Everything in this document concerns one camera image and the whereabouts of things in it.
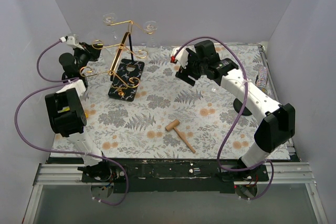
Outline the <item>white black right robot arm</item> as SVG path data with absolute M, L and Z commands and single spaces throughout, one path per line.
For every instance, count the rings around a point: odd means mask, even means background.
M 267 157 L 294 136 L 294 107 L 289 103 L 280 104 L 250 82 L 239 60 L 221 59 L 212 37 L 202 37 L 194 49 L 185 45 L 174 48 L 171 63 L 180 64 L 175 76 L 192 86 L 201 76 L 216 82 L 242 103 L 238 117 L 248 109 L 258 123 L 254 134 L 255 142 L 238 159 L 237 167 L 221 165 L 221 170 L 237 174 L 242 180 L 251 180 L 257 174 L 257 169 L 267 161 Z

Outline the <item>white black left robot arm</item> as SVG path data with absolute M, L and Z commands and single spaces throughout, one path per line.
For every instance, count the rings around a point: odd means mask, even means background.
M 62 82 L 65 86 L 46 95 L 45 102 L 52 130 L 71 143 L 83 159 L 84 167 L 79 170 L 95 180 L 106 182 L 111 179 L 112 170 L 107 161 L 102 159 L 103 152 L 85 130 L 87 118 L 80 101 L 87 90 L 80 69 L 90 60 L 95 60 L 95 57 L 85 49 L 76 48 L 74 54 L 60 55 L 59 63 L 64 69 Z

